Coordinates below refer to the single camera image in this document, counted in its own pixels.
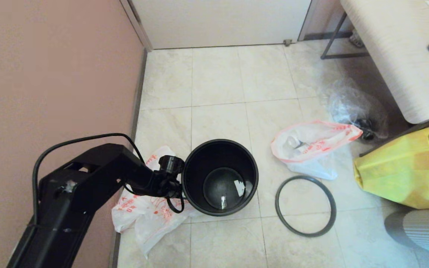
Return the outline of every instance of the white door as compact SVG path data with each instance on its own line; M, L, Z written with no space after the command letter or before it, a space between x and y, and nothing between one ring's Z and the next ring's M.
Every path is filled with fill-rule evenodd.
M311 0L132 0L154 49L297 41Z

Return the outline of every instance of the baseboard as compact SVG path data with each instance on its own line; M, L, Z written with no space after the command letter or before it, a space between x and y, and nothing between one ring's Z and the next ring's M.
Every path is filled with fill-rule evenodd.
M303 41L330 39L332 38L333 34L334 34L333 32L310 33L304 36ZM351 35L352 35L352 32L338 32L336 38L349 38Z
M133 105L133 121L132 121L132 129L130 133L130 138L135 142L135 134L137 132L137 123L138 123L138 115L140 114L140 103L142 100L142 90L143 90L143 80L145 79L145 68L147 66L147 56L148 51L146 49L143 50L143 59L142 59L142 69L140 70L140 77L138 78L138 83L136 85L136 93L135 93L135 102ZM119 260L119 249L120 249L120 233L114 231L114 237L112 239L112 253L110 254L109 259L109 268L117 268L118 260Z
M135 142L135 133L137 131L138 115L140 113L140 103L142 100L143 80L145 79L145 68L147 66L148 51L143 51L142 69L140 71L140 77L138 78L137 92L135 96L135 104L133 108L133 121L130 138Z

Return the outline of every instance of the yellow plastic bag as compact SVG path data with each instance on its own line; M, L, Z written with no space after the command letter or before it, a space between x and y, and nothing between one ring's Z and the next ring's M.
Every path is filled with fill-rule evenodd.
M429 128L397 138L354 160L366 192L418 209L429 208Z

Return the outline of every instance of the white bench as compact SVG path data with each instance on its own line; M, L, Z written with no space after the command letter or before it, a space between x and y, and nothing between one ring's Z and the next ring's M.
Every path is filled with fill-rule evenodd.
M403 134L429 125L429 6L424 0L340 2L346 11L343 19L349 16L403 117L417 124ZM321 58L362 56L327 55L336 32Z

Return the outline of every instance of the door frame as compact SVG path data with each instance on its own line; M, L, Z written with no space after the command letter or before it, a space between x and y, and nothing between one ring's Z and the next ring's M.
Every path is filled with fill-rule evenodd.
M312 21L312 16L314 15L314 10L317 7L318 0L311 0L309 9L307 10L307 14L304 19L304 24L302 26L301 32L298 37L298 41L303 41L305 38L305 34L307 29L309 28L309 24Z
M133 2L131 0L120 0L120 3L124 7L125 13L127 14L128 19L130 20L133 29L137 33L138 38L140 39L143 47L148 52L152 51L152 43L150 43L150 40L148 39L148 35L143 28L142 21L140 20L140 16L138 15L137 10L133 5Z

